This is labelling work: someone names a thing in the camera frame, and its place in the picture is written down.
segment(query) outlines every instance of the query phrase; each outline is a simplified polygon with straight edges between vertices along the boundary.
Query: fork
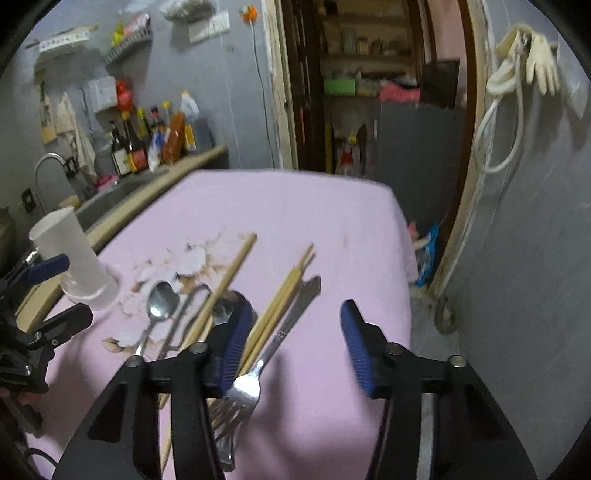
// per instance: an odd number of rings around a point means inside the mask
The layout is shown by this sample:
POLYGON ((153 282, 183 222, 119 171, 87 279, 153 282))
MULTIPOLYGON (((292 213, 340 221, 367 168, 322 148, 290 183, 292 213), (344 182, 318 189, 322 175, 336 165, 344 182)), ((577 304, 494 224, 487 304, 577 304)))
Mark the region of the fork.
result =
POLYGON ((238 424, 247 419, 254 411, 261 398, 260 377, 287 334, 291 331, 312 301, 320 294, 322 283, 317 275, 304 282, 291 310, 287 313, 279 331, 271 343, 265 348, 251 370, 234 380, 223 400, 213 405, 211 410, 212 424, 218 426, 220 433, 216 435, 216 443, 232 432, 238 424))

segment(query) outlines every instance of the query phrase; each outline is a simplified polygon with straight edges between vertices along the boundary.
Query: pantry shelf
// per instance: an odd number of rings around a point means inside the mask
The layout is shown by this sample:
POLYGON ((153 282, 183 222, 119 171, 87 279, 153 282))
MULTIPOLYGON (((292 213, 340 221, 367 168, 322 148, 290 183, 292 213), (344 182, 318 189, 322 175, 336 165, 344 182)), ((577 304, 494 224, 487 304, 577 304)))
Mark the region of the pantry shelf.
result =
POLYGON ((410 28, 409 21, 404 17, 389 17, 387 15, 356 15, 356 14, 343 14, 334 15, 330 17, 323 17, 324 22, 341 24, 358 24, 358 25, 389 25, 390 27, 397 28, 410 28))

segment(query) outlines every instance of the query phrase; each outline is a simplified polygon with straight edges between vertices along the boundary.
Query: gray wall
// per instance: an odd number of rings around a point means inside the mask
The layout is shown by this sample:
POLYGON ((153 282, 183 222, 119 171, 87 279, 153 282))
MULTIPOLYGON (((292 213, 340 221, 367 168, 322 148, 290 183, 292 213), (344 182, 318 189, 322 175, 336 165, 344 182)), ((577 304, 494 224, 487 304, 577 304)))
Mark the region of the gray wall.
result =
MULTIPOLYGON (((495 40, 525 21, 558 41, 568 80, 589 85, 564 40, 527 0, 487 2, 495 40)), ((460 347, 499 401, 543 479, 591 416, 591 108, 525 89, 524 147, 489 176, 448 289, 460 347)), ((504 101, 493 157, 515 131, 504 101)))
MULTIPOLYGON (((82 116, 78 88, 88 80, 107 75, 102 54, 109 48, 111 32, 119 15, 126 14, 129 1, 62 0, 28 36, 44 38, 78 25, 99 24, 87 49, 55 60, 47 69, 47 89, 53 104, 57 95, 69 93, 79 120, 82 116)), ((148 108, 164 100, 180 106, 180 93, 189 90, 200 109, 209 116, 217 143, 228 146, 229 154, 218 162, 220 167, 271 168, 272 160, 265 133, 261 87, 256 73, 250 27, 238 15, 243 2, 217 0, 217 11, 230 13, 230 32, 200 44, 190 44, 187 27, 173 25, 158 11, 162 0, 145 0, 152 16, 154 42, 123 62, 110 73, 124 75, 133 81, 136 104, 148 108)), ((260 2, 254 2, 260 8, 260 2)), ((270 76, 262 18, 255 26, 256 48, 267 101, 271 145, 278 165, 275 127, 272 120, 270 76)), ((28 215, 20 206, 21 192, 33 187, 33 167, 47 151, 60 151, 57 144, 41 143, 38 126, 38 94, 33 82, 34 48, 23 46, 0 77, 0 207, 9 206, 17 222, 19 245, 26 244, 28 230, 41 217, 41 209, 28 215)), ((93 129, 103 133, 108 128, 110 113, 93 118, 93 129)), ((73 191, 60 174, 57 163, 48 162, 40 171, 40 183, 49 192, 50 206, 73 191)))

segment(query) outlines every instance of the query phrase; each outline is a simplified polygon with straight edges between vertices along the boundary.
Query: plastic bottle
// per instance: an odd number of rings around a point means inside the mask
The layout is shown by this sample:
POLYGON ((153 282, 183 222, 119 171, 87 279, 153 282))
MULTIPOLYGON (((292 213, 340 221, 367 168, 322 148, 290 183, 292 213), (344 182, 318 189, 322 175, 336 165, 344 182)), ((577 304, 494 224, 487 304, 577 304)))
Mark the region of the plastic bottle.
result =
POLYGON ((170 102, 169 101, 162 102, 162 110, 163 110, 162 116, 163 116, 164 123, 166 124, 167 127, 170 127, 170 121, 173 118, 173 114, 170 109, 170 102))
POLYGON ((186 90, 181 95, 181 110, 186 116, 185 150, 190 153, 199 153, 211 149, 212 136, 207 118, 200 114, 197 102, 186 90))
POLYGON ((341 175, 345 177, 353 176, 353 153, 349 142, 345 142, 343 145, 343 152, 340 155, 340 171, 341 175))

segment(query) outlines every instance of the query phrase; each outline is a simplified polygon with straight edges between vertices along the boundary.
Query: green container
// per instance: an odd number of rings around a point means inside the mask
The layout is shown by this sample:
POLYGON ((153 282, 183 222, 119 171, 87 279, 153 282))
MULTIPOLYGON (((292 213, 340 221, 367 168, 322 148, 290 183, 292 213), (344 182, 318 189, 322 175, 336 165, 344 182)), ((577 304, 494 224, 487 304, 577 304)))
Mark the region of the green container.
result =
POLYGON ((332 96, 355 96, 355 79, 326 79, 324 80, 324 94, 332 96))

